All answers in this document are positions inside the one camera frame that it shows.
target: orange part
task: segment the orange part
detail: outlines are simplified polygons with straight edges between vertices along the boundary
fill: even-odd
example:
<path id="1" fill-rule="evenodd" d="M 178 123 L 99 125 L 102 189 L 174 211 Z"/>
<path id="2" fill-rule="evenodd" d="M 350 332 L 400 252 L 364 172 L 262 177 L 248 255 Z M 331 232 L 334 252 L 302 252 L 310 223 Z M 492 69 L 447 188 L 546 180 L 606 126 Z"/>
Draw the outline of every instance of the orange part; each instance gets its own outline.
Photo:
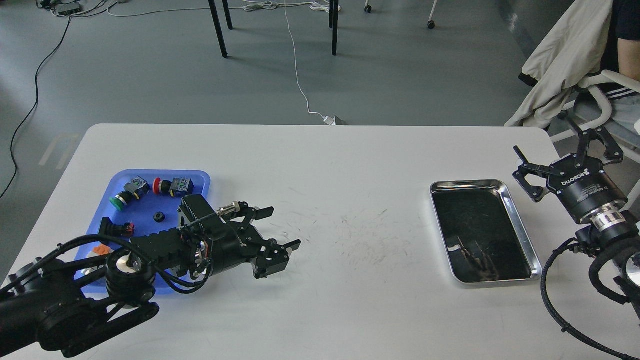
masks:
<path id="1" fill-rule="evenodd" d="M 106 254 L 110 254 L 112 253 L 113 250 L 111 250 L 110 247 L 108 247 L 105 244 L 100 244 L 99 246 L 96 246 L 93 248 L 93 253 L 98 254 L 98 255 L 106 255 Z"/>

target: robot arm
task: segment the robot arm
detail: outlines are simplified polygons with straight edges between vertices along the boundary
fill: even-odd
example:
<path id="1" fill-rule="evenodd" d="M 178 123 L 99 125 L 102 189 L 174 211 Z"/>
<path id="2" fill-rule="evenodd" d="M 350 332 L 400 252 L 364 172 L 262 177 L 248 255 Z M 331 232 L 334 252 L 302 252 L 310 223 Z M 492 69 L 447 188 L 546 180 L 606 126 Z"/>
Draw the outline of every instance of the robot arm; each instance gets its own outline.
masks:
<path id="1" fill-rule="evenodd" d="M 569 332 L 578 340 L 608 354 L 622 359 L 635 359 L 615 352 L 574 329 L 559 315 L 548 298 L 547 272 L 560 254 L 572 250 L 594 258 L 589 268 L 589 280 L 594 288 L 619 304 L 631 303 L 640 318 L 640 236 L 636 226 L 638 219 L 631 212 L 621 210 L 628 199 L 609 178 L 602 161 L 588 156 L 589 144 L 594 140 L 605 145 L 604 158 L 610 161 L 608 164 L 621 162 L 622 150 L 606 128 L 581 130 L 572 121 L 568 122 L 578 134 L 578 149 L 548 167 L 530 163 L 520 149 L 514 147 L 522 164 L 513 173 L 513 177 L 530 198 L 539 202 L 546 194 L 553 193 L 576 224 L 587 225 L 576 232 L 574 239 L 569 239 L 554 251 L 547 261 L 541 279 L 543 300 L 549 313 L 563 328 L 563 332 Z M 546 179 L 546 187 L 532 186 L 525 179 L 528 175 Z M 624 295 L 606 287 L 600 280 L 600 271 L 609 262 L 619 270 L 620 276 L 617 276 L 614 282 Z"/>
<path id="2" fill-rule="evenodd" d="M 39 342 L 44 350 L 74 357 L 153 318 L 156 274 L 179 293 L 199 290 L 214 274 L 242 263 L 256 279 L 285 270 L 300 241 L 265 240 L 251 226 L 273 208 L 235 202 L 213 211 L 201 195 L 184 197 L 180 226 L 131 242 L 104 235 L 76 238 L 9 276 L 0 290 L 0 357 Z M 242 218 L 242 222 L 232 221 Z M 87 243 L 119 245 L 111 254 L 65 263 L 58 256 Z M 74 279 L 76 272 L 98 268 Z M 189 274 L 191 280 L 181 277 Z M 106 278 L 108 297 L 95 300 L 82 287 Z M 125 306 L 133 311 L 116 317 Z"/>

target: stainless steel tray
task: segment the stainless steel tray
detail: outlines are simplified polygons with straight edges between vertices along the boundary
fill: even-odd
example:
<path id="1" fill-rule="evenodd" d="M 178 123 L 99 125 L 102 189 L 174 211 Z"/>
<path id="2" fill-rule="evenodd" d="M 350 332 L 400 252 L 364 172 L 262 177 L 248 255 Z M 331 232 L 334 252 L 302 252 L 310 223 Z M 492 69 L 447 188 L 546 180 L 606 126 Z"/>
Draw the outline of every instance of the stainless steel tray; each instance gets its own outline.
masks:
<path id="1" fill-rule="evenodd" d="M 540 276 L 540 261 L 502 181 L 442 181 L 431 185 L 431 198 L 457 280 L 474 285 Z"/>

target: white table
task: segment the white table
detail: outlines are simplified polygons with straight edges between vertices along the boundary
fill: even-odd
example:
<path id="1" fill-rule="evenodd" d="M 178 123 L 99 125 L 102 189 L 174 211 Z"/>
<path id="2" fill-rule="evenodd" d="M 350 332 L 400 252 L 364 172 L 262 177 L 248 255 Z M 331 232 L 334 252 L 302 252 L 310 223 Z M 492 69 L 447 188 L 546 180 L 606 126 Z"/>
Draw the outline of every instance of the white table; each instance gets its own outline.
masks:
<path id="1" fill-rule="evenodd" d="M 12 268 L 84 234 L 111 177 L 128 168 L 203 170 L 213 206 L 274 206 L 254 225 L 302 239 L 286 271 L 243 265 L 193 295 L 156 296 L 151 321 L 79 359 L 603 359 L 560 332 L 539 282 L 466 288 L 452 277 L 429 196 L 435 181 L 500 179 L 542 263 L 577 229 L 553 197 L 534 204 L 511 173 L 557 159 L 539 129 L 98 125 L 84 137 Z M 638 355 L 630 306 L 560 258 L 550 294 L 576 328 Z M 7 359 L 60 359 L 31 345 Z"/>

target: black shirt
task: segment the black shirt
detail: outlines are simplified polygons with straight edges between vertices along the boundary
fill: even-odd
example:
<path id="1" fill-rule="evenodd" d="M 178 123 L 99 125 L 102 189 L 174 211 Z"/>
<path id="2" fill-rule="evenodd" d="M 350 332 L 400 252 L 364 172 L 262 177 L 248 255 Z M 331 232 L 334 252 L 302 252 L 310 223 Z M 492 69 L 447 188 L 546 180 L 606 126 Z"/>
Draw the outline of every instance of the black shirt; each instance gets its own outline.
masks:
<path id="1" fill-rule="evenodd" d="M 611 13 L 611 27 L 607 47 L 602 56 L 600 68 L 619 72 L 618 67 L 618 39 L 640 40 L 640 0 L 614 0 Z M 603 84 L 600 86 L 610 99 L 637 94 L 618 84 Z"/>

